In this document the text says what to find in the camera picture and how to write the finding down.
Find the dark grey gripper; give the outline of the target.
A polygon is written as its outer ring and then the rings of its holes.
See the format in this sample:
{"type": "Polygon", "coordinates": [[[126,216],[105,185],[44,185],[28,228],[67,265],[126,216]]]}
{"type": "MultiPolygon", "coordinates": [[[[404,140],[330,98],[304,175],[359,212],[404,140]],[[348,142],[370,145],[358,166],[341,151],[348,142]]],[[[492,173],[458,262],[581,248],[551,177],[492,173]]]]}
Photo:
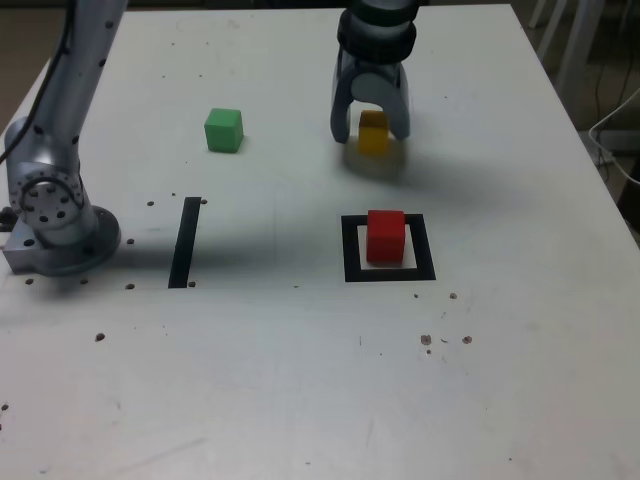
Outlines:
{"type": "Polygon", "coordinates": [[[337,143],[346,144],[349,140],[354,99],[379,106],[396,140],[404,141],[410,136],[408,83],[401,63],[371,63],[340,48],[332,88],[330,129],[337,143]]]}

